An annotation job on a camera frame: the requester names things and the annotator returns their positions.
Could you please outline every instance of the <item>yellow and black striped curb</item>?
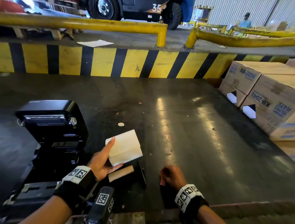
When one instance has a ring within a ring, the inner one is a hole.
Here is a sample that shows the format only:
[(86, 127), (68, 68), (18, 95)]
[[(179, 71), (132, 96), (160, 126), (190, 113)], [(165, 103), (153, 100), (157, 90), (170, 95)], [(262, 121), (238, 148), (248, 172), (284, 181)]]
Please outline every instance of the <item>yellow and black striped curb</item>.
[(0, 72), (146, 78), (220, 78), (233, 60), (289, 58), (21, 43), (0, 43), (0, 51)]

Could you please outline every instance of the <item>forearm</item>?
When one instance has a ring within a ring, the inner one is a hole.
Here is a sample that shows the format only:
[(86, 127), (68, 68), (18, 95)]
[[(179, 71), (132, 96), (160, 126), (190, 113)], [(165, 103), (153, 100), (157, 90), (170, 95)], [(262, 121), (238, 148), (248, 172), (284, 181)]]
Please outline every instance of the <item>forearm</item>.
[(196, 219), (200, 224), (225, 224), (222, 218), (206, 205), (199, 208)]
[(52, 196), (42, 207), (25, 218), (20, 224), (65, 224), (72, 210), (58, 196)]

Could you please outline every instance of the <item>number 35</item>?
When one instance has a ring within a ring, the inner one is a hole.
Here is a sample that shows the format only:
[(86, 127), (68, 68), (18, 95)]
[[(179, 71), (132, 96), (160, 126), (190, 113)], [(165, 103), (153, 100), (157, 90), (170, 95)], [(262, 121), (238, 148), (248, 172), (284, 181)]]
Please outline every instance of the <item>number 35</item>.
[(161, 12), (161, 5), (160, 4), (158, 4), (158, 6), (157, 6), (157, 4), (153, 4), (153, 12)]

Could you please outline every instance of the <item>human hand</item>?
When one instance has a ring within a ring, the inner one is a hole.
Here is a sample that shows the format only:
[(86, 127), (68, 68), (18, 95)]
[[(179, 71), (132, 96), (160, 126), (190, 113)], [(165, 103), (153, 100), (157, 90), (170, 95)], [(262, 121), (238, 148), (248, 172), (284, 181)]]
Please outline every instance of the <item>human hand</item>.
[(115, 144), (115, 141), (116, 138), (112, 137), (108, 144), (100, 152), (95, 153), (90, 162), (88, 163), (88, 167), (91, 168), (92, 172), (94, 173), (98, 181), (101, 181), (109, 173), (112, 173), (123, 166), (123, 164), (118, 164), (113, 167), (107, 167), (105, 164), (109, 157), (110, 150)]
[(178, 166), (165, 166), (162, 168), (161, 174), (164, 181), (177, 191), (186, 185), (185, 177)]

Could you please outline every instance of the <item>yellow stripe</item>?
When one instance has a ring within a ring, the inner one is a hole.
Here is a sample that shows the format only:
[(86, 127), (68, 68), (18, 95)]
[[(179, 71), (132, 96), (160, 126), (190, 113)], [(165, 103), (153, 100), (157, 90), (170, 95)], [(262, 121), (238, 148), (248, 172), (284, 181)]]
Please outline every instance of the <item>yellow stripe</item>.
[(281, 63), (286, 63), (287, 60), (289, 59), (288, 56), (273, 56), (269, 62), (281, 62)]
[(129, 49), (126, 54), (121, 77), (139, 77), (147, 54), (147, 50)]
[(0, 72), (14, 72), (9, 44), (0, 43), (0, 49)]
[(263, 55), (247, 55), (243, 61), (260, 61), (263, 57)]
[(167, 78), (177, 55), (178, 52), (159, 51), (149, 77)]
[(219, 54), (203, 78), (220, 78), (236, 56), (236, 54)]
[(82, 47), (59, 46), (59, 74), (80, 75)]
[(176, 78), (194, 78), (208, 53), (189, 53)]
[(22, 44), (27, 73), (48, 74), (47, 46), (44, 44)]
[(92, 76), (111, 76), (116, 50), (116, 48), (94, 48)]

